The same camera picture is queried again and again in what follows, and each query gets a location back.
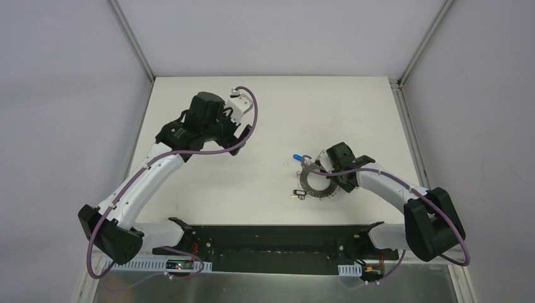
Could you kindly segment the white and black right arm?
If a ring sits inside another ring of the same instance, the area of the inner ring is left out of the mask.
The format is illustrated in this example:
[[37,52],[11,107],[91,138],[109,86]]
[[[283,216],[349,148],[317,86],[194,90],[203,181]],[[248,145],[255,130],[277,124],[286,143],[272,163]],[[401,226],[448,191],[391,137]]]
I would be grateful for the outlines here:
[[383,249],[400,249],[411,251],[422,261],[431,261],[460,246],[465,261],[469,261],[466,232],[446,190],[411,185],[375,159],[355,156],[344,142],[323,151],[316,163],[347,193],[366,189],[403,215],[402,223],[378,223],[370,228],[367,236],[358,241],[363,257],[372,259]]

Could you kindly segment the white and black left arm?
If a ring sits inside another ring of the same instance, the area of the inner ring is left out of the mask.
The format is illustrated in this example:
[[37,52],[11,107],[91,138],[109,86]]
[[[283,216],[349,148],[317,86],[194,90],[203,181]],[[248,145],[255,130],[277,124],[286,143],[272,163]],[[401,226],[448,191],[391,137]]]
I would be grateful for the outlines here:
[[251,137],[258,104],[243,86],[228,100],[199,92],[178,119],[165,124],[136,170],[97,206],[78,213],[89,250],[99,248],[114,264],[123,265],[140,252],[169,247],[177,255],[192,248],[187,225],[177,218],[156,223],[136,220],[161,185],[193,155],[236,155]]

